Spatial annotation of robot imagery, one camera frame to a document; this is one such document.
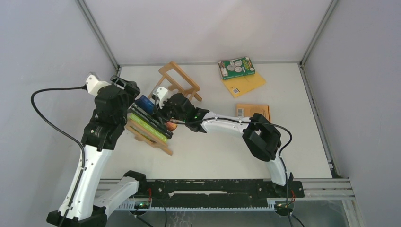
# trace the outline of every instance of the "book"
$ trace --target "book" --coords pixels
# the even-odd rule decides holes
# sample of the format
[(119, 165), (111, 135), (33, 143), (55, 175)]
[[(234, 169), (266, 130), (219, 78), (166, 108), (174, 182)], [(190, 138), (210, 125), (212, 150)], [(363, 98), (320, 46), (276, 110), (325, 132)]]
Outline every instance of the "book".
[(140, 126), (142, 126), (144, 129), (148, 130), (150, 133), (152, 133), (157, 138), (161, 139), (163, 142), (167, 142), (167, 137), (165, 135), (163, 135), (162, 133), (158, 132), (156, 129), (154, 129), (152, 126), (150, 126), (144, 120), (140, 119), (134, 113), (130, 114), (130, 119), (135, 121), (135, 122), (137, 122)]
[(218, 62), (222, 79), (230, 79), (255, 74), (255, 68), (249, 57)]
[(254, 113), (262, 114), (271, 122), (268, 105), (237, 104), (237, 117), (252, 117)]
[(258, 72), (254, 73), (253, 75), (231, 78), (227, 80), (223, 79), (222, 81), (224, 86), (226, 86), (234, 98), (252, 91), (255, 88), (263, 86), (266, 83), (264, 78)]

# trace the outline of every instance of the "white label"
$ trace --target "white label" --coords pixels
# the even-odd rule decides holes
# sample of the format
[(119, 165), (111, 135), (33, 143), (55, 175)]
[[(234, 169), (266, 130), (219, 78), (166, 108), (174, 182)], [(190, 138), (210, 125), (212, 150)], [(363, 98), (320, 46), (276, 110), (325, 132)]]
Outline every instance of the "white label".
[(242, 108), (238, 109), (237, 115), (238, 115), (238, 117), (244, 117), (244, 109), (242, 109)]

